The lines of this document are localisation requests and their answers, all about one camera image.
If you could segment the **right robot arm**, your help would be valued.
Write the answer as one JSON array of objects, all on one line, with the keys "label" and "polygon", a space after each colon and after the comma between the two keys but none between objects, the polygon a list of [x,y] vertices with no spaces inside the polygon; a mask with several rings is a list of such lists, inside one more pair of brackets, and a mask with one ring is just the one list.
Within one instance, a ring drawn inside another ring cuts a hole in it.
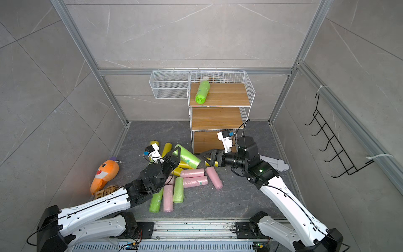
[{"label": "right robot arm", "polygon": [[279,223],[264,212],[250,219],[250,228],[258,236],[273,238],[292,252],[338,252],[343,245],[343,235],[336,228],[327,228],[311,214],[288,189],[278,171],[261,159],[258,146],[250,136],[237,141],[237,152],[211,149],[200,157],[219,167],[240,169],[246,178],[267,196],[290,226]]}]

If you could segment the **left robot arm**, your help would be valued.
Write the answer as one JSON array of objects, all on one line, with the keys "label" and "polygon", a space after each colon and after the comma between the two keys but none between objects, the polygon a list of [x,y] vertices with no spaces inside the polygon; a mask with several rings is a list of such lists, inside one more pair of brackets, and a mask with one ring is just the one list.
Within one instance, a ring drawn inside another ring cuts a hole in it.
[{"label": "left robot arm", "polygon": [[86,224],[147,202],[168,184],[168,177],[178,167],[181,154],[181,148],[176,147],[165,157],[154,158],[137,179],[107,196],[62,210],[57,205],[48,207],[37,226],[36,250],[64,252],[77,237],[74,232]]}]

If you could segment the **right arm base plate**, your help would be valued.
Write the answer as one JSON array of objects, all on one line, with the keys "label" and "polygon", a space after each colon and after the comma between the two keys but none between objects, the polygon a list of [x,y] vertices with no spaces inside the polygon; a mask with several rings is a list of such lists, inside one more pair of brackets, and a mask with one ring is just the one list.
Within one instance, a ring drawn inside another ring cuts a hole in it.
[{"label": "right arm base plate", "polygon": [[256,224],[250,222],[236,222],[232,231],[238,239],[270,239],[270,236],[265,236],[258,229]]}]

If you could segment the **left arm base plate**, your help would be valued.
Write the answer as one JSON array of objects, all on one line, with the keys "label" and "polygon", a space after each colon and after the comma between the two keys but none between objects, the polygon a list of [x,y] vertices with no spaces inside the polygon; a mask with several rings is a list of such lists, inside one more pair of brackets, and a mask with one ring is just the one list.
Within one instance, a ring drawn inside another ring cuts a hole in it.
[{"label": "left arm base plate", "polygon": [[139,222],[136,224],[130,224],[124,233],[122,234],[125,238],[133,238],[133,239],[151,239],[153,230],[154,230],[154,222]]}]

